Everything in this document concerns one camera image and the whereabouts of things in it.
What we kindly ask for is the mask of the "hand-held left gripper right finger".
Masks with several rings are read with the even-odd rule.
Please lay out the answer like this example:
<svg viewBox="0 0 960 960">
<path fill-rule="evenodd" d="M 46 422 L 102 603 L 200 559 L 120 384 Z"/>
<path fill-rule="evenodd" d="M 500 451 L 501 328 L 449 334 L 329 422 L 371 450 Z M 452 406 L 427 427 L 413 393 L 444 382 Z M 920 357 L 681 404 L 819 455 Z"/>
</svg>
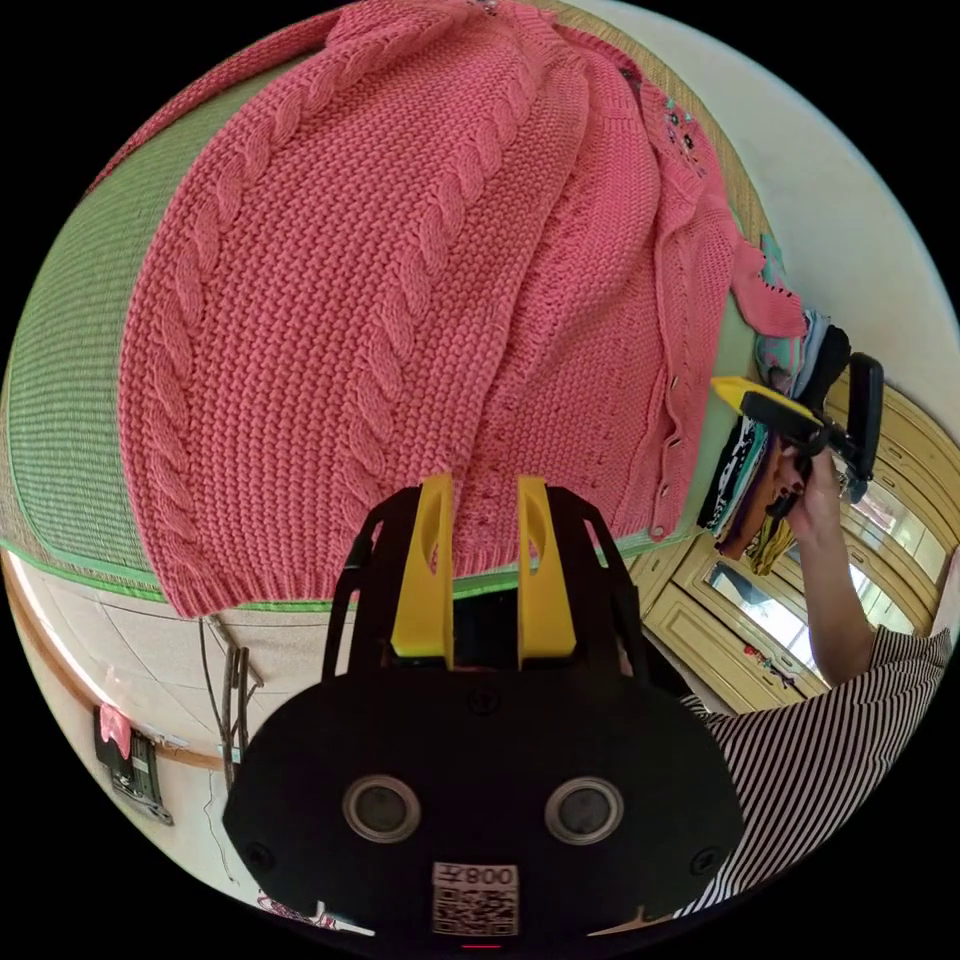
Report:
<svg viewBox="0 0 960 960">
<path fill-rule="evenodd" d="M 517 480 L 519 534 L 517 658 L 524 669 L 571 657 L 576 637 L 548 489 L 530 475 Z"/>
</svg>

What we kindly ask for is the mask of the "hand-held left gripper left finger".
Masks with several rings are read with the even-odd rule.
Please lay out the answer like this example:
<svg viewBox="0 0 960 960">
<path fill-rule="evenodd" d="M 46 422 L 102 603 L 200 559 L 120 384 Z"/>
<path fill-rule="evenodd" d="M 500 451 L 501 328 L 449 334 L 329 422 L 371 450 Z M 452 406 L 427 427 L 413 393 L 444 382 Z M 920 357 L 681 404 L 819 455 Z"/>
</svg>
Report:
<svg viewBox="0 0 960 960">
<path fill-rule="evenodd" d="M 408 660 L 454 665 L 453 480 L 448 473 L 419 488 L 403 569 L 391 647 Z"/>
</svg>

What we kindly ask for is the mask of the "person's right hand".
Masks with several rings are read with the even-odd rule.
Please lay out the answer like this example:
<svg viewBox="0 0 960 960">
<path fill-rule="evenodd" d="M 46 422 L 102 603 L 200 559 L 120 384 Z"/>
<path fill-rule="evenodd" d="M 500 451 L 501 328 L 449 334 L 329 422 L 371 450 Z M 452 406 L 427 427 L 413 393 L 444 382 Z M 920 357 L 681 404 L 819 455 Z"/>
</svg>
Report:
<svg viewBox="0 0 960 960">
<path fill-rule="evenodd" d="M 800 469 L 800 454 L 786 446 L 778 455 L 775 480 L 781 492 L 795 494 L 787 522 L 802 556 L 819 555 L 843 541 L 840 484 L 829 450 Z"/>
</svg>

